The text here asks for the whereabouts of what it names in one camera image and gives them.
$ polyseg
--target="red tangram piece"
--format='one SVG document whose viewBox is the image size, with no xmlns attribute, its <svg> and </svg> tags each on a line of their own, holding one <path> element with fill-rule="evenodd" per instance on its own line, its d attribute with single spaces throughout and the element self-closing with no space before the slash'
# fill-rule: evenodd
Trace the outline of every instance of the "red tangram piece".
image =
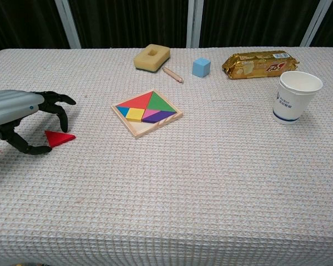
<svg viewBox="0 0 333 266">
<path fill-rule="evenodd" d="M 133 98 L 129 101 L 125 101 L 124 103 L 121 103 L 118 106 L 146 109 L 149 104 L 149 100 L 150 100 L 150 97 L 152 96 L 152 93 L 153 92 L 151 91 L 149 93 L 143 94 L 142 96 Z"/>
<path fill-rule="evenodd" d="M 49 130 L 46 130 L 44 133 L 46 133 L 46 137 L 51 148 L 57 147 L 60 144 L 75 139 L 74 135 L 66 133 L 54 132 Z"/>
</svg>

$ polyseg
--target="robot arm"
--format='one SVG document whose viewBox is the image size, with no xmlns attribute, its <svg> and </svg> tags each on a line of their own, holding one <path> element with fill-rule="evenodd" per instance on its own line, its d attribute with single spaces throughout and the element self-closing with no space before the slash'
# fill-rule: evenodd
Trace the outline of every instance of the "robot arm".
<svg viewBox="0 0 333 266">
<path fill-rule="evenodd" d="M 24 117 L 41 110 L 57 114 L 60 120 L 60 127 L 63 132 L 67 132 L 67 114 L 61 106 L 55 104 L 58 101 L 71 105 L 76 104 L 69 96 L 53 91 L 42 93 L 28 93 L 18 90 L 0 91 L 0 139 L 6 140 L 25 154 L 37 155 L 50 152 L 52 148 L 48 146 L 30 146 L 22 137 L 14 132 L 14 128 L 20 124 Z"/>
</svg>

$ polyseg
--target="yellow sponge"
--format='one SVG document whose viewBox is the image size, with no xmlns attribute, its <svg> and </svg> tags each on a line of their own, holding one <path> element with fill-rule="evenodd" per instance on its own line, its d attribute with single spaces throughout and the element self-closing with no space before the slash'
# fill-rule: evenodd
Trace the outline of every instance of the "yellow sponge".
<svg viewBox="0 0 333 266">
<path fill-rule="evenodd" d="M 156 72 L 169 57 L 169 47 L 149 44 L 134 58 L 133 62 L 137 69 Z"/>
</svg>

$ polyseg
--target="white tablecloth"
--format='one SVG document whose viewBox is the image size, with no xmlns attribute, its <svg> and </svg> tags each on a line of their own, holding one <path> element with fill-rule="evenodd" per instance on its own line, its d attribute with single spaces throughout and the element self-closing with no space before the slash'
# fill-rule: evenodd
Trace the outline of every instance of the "white tablecloth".
<svg viewBox="0 0 333 266">
<path fill-rule="evenodd" d="M 269 49 L 172 49 L 184 84 L 136 70 L 141 49 L 1 51 L 0 90 L 68 94 L 77 138 L 40 156 L 0 140 L 0 265 L 333 265 L 333 48 L 282 48 L 324 83 L 292 126 L 271 117 L 279 78 L 221 68 Z M 184 116 L 135 140 L 110 106 L 151 89 Z M 55 115 L 16 131 L 44 130 Z"/>
</svg>

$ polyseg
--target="green triangle tangram piece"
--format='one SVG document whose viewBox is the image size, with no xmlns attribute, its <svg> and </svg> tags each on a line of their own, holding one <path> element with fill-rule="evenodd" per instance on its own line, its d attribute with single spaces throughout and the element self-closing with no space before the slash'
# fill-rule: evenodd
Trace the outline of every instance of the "green triangle tangram piece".
<svg viewBox="0 0 333 266">
<path fill-rule="evenodd" d="M 157 93 L 153 92 L 150 97 L 148 109 L 176 112 L 166 101 L 164 101 Z"/>
</svg>

